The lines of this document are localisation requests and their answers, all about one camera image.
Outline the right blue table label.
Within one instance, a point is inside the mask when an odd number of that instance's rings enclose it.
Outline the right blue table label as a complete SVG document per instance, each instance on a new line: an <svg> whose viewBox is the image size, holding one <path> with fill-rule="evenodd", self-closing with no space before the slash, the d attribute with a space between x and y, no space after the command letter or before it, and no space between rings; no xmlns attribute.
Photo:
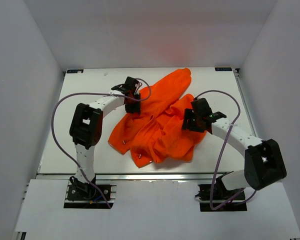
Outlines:
<svg viewBox="0 0 300 240"><path fill-rule="evenodd" d="M231 67L215 67L214 70L216 72L232 72L233 69Z"/></svg>

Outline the blue table label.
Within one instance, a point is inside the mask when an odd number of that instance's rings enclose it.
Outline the blue table label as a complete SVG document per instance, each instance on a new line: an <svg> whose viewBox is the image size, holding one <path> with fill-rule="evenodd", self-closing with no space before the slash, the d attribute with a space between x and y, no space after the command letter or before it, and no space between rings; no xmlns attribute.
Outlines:
<svg viewBox="0 0 300 240"><path fill-rule="evenodd" d="M232 72L233 69L231 67L215 67L214 70L216 72Z"/></svg>
<svg viewBox="0 0 300 240"><path fill-rule="evenodd" d="M84 69L68 69L66 71L67 74L82 74Z"/></svg>

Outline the orange jacket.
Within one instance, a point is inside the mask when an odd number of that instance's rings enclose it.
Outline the orange jacket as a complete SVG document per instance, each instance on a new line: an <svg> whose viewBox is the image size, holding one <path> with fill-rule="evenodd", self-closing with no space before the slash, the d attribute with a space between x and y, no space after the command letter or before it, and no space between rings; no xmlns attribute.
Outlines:
<svg viewBox="0 0 300 240"><path fill-rule="evenodd" d="M167 158L190 162L205 133L182 130L192 94L184 92L192 81L188 68L179 68L151 88L140 90L140 113L127 113L114 127L109 145L124 155L130 152L138 168L161 164Z"/></svg>

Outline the left blue table label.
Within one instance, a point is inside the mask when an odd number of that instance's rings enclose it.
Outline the left blue table label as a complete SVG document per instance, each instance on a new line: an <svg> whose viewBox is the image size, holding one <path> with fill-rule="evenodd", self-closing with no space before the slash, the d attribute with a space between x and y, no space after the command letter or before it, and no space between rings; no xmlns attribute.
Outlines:
<svg viewBox="0 0 300 240"><path fill-rule="evenodd" d="M68 69L66 71L67 74L82 74L84 69Z"/></svg>

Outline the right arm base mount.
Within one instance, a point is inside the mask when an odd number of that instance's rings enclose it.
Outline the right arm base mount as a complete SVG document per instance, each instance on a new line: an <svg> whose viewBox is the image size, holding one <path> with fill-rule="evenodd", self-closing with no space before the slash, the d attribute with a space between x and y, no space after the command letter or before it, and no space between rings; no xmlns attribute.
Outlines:
<svg viewBox="0 0 300 240"><path fill-rule="evenodd" d="M244 191L240 188L227 190L222 185L220 177L215 180L212 206L216 208L238 192L239 194L232 201L227 202L217 210L213 210L210 207L211 184L202 183L198 185L198 193L194 196L194 199L199 202L201 212L246 212L248 210L247 204L242 203L246 200Z"/></svg>

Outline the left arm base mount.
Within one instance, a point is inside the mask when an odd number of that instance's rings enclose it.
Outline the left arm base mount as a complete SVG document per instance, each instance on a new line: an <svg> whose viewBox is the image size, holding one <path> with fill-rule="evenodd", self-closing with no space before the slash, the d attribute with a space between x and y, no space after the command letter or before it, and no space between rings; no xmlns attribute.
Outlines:
<svg viewBox="0 0 300 240"><path fill-rule="evenodd" d="M109 210L115 202L116 185L97 184L99 189L89 183L80 182L71 176L66 189L64 209L106 209Z"/></svg>

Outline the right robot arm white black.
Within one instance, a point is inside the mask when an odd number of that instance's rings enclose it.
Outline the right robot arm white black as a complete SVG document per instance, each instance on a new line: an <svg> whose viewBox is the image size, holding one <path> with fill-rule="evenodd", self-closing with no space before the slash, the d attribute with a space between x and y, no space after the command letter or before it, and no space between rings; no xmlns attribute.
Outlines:
<svg viewBox="0 0 300 240"><path fill-rule="evenodd" d="M244 158L244 168L219 176L216 179L216 195L226 200L234 190L253 188L259 191L287 176L279 144L252 136L235 126L220 111L212 112L205 98L195 99L191 108L185 109L183 130L209 132L227 142Z"/></svg>

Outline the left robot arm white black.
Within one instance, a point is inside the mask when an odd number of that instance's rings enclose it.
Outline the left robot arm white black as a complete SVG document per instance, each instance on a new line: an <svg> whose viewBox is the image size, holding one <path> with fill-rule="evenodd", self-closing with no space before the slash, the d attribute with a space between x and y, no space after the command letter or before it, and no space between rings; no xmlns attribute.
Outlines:
<svg viewBox="0 0 300 240"><path fill-rule="evenodd" d="M79 103L76 106L69 134L79 164L74 177L82 183L78 193L86 200L96 193L96 187L90 182L95 181L94 152L102 135L103 118L121 106L125 106L129 114L140 114L140 84L139 79L128 76L124 83L112 87L107 95L90 104Z"/></svg>

